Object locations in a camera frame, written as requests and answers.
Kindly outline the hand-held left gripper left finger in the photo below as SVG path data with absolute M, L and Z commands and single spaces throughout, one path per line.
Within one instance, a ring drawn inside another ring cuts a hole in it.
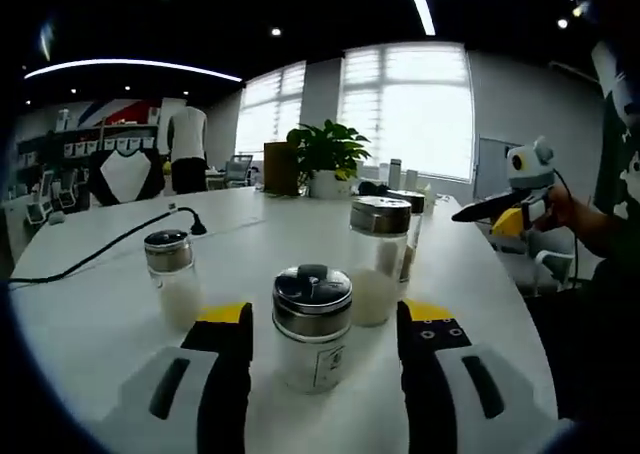
M 252 304 L 205 309 L 121 385 L 100 440 L 111 453 L 244 452 L 252 358 Z

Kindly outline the person's right hand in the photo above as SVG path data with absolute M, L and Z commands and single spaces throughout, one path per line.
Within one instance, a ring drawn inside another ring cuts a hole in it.
M 566 187 L 552 187 L 548 192 L 548 200 L 549 207 L 542 217 L 534 222 L 538 230 L 550 231 L 566 227 L 578 235 L 588 226 L 591 214 L 589 208 L 574 198 Z

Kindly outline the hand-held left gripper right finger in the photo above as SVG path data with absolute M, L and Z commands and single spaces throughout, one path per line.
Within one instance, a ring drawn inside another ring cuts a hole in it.
M 529 380 L 446 310 L 399 302 L 397 347 L 410 452 L 541 453 L 559 433 Z

